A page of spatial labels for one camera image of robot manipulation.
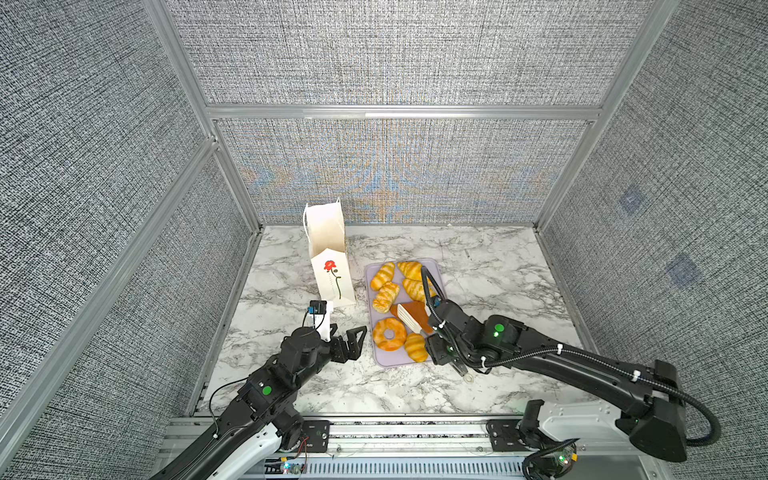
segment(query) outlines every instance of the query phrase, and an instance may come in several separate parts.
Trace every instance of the pastry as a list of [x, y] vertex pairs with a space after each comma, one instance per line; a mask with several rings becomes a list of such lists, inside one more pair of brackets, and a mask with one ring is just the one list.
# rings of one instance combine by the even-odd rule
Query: pastry
[[423, 362], [429, 358], [424, 337], [419, 333], [411, 333], [406, 338], [406, 352], [414, 362]]
[[400, 285], [392, 282], [385, 283], [379, 290], [379, 295], [373, 299], [373, 309], [379, 313], [389, 312], [398, 293], [400, 293]]
[[[384, 332], [387, 330], [392, 330], [395, 336], [391, 339], [386, 338]], [[406, 342], [406, 326], [396, 318], [380, 320], [373, 327], [373, 342], [385, 352], [394, 352]]]
[[392, 305], [389, 312], [396, 316], [414, 333], [423, 331], [427, 335], [432, 335], [434, 330], [432, 330], [432, 327], [427, 323], [429, 315], [427, 315], [426, 308], [427, 306], [422, 302], [398, 303]]
[[419, 262], [400, 262], [397, 267], [405, 278], [422, 281], [422, 264]]
[[395, 277], [395, 263], [387, 262], [382, 265], [379, 272], [373, 276], [371, 280], [371, 288], [374, 290], [380, 289], [385, 283], [391, 282]]
[[[421, 280], [416, 281], [408, 278], [403, 279], [402, 288], [406, 289], [406, 293], [408, 293], [408, 296], [410, 296], [412, 299], [416, 300], [417, 302], [427, 301], [426, 297], [424, 296], [424, 284], [422, 283]], [[435, 295], [437, 295], [437, 292], [432, 288], [432, 283], [430, 282], [429, 296], [435, 296]]]

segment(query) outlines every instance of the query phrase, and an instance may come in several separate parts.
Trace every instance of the blue square mark on wall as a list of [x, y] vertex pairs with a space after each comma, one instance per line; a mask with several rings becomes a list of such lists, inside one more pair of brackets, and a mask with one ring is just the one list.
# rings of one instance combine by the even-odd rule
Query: blue square mark on wall
[[640, 191], [637, 185], [632, 184], [619, 199], [619, 205], [624, 208], [628, 215], [635, 215], [644, 201], [645, 195], [643, 195], [643, 192]]
[[667, 274], [679, 289], [688, 288], [701, 280], [701, 270], [685, 253], [679, 253], [667, 264]]

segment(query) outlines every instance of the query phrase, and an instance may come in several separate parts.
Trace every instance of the white paper bag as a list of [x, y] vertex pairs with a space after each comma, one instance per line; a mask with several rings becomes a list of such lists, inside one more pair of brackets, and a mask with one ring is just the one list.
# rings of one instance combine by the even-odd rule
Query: white paper bag
[[310, 258], [320, 298], [334, 307], [353, 305], [355, 289], [349, 275], [341, 202], [309, 204], [304, 208], [304, 231], [310, 241]]

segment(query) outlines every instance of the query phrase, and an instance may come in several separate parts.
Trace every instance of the marble tabletop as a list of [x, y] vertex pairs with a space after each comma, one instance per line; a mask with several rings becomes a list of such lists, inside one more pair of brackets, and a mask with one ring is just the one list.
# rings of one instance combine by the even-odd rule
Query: marble tabletop
[[[431, 257], [445, 294], [481, 322], [492, 314], [520, 320], [545, 335], [581, 346], [530, 227], [347, 227], [349, 267], [357, 304], [334, 310], [339, 331], [369, 325], [365, 266], [384, 260]], [[301, 325], [318, 298], [302, 227], [267, 227], [204, 401], [219, 386], [247, 376]], [[494, 369], [464, 381], [450, 366], [431, 362], [384, 369], [374, 362], [370, 335], [361, 358], [329, 363], [299, 392], [296, 409], [311, 413], [521, 413], [530, 399], [577, 402], [589, 395], [548, 377]], [[214, 412], [238, 385], [219, 391]]]

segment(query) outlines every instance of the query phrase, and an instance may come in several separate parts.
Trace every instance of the tray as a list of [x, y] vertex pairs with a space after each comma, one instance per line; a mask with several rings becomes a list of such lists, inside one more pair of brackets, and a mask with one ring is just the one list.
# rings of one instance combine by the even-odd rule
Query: tray
[[[437, 267], [437, 262], [435, 262], [432, 258], [416, 258], [414, 259], [417, 262], [420, 262], [423, 266], [427, 267], [427, 270], [432, 274], [433, 277], [435, 277], [435, 282], [437, 282], [438, 286], [442, 290], [443, 293], [445, 293], [445, 286], [442, 284], [442, 278], [440, 277], [440, 269]], [[376, 324], [379, 322], [379, 320], [383, 320], [385, 318], [393, 317], [393, 315], [389, 312], [387, 313], [379, 313], [373, 309], [373, 306], [371, 303], [373, 302], [373, 299], [376, 298], [376, 295], [378, 292], [375, 290], [371, 290], [371, 280], [373, 280], [373, 277], [379, 272], [379, 269], [382, 267], [382, 265], [386, 262], [379, 262], [379, 263], [371, 263], [370, 265], [366, 266], [366, 289], [368, 290], [368, 314], [371, 319], [371, 332], [373, 332], [373, 327], [376, 326]], [[412, 302], [410, 296], [408, 296], [408, 293], [406, 293], [405, 289], [402, 288], [402, 279], [404, 279], [405, 276], [403, 276], [402, 272], [400, 271], [397, 266], [395, 266], [395, 277], [392, 279], [392, 282], [397, 283], [400, 285], [400, 293], [398, 293], [397, 298], [395, 299], [395, 303], [407, 303]], [[413, 333], [413, 331], [406, 326], [406, 332], [407, 333]], [[411, 360], [411, 357], [408, 356], [408, 353], [406, 352], [406, 348], [401, 346], [394, 352], [385, 352], [384, 350], [380, 349], [376, 346], [376, 344], [373, 342], [373, 334], [369, 335], [371, 339], [371, 344], [373, 347], [373, 359], [378, 363], [381, 367], [388, 369], [395, 366], [403, 366], [403, 365], [412, 365], [414, 362]]]

